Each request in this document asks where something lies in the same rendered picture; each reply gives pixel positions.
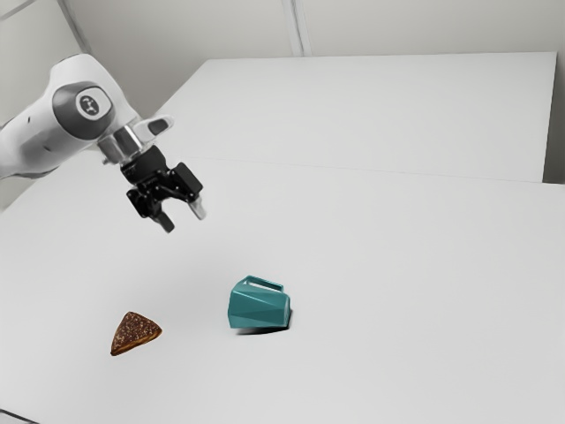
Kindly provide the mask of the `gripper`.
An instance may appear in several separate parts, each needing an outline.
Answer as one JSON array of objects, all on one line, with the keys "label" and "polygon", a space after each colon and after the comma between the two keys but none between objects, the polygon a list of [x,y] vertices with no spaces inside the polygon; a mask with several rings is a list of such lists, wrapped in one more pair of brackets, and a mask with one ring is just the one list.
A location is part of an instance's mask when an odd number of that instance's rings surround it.
[{"label": "gripper", "polygon": [[138,214],[143,218],[158,219],[158,224],[167,233],[175,229],[175,224],[162,210],[162,203],[167,199],[186,203],[199,220],[207,217],[200,197],[203,185],[184,163],[170,169],[158,147],[151,147],[120,170],[132,184],[126,195]]}]

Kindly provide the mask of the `brown triangular cake slice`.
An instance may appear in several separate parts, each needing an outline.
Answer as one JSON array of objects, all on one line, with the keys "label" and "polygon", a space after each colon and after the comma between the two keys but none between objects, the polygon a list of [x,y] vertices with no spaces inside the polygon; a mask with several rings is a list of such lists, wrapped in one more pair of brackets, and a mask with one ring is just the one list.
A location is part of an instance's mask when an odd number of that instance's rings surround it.
[{"label": "brown triangular cake slice", "polygon": [[110,355],[118,356],[144,345],[162,334],[162,328],[145,316],[127,312],[113,336]]}]

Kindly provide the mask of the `teal faceted mug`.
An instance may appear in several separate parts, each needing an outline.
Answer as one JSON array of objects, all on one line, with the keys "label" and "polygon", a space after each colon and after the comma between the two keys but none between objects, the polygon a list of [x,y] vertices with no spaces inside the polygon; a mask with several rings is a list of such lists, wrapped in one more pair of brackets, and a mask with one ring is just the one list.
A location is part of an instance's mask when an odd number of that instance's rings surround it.
[{"label": "teal faceted mug", "polygon": [[282,284],[246,276],[231,289],[227,316],[232,329],[286,328],[290,296]]}]

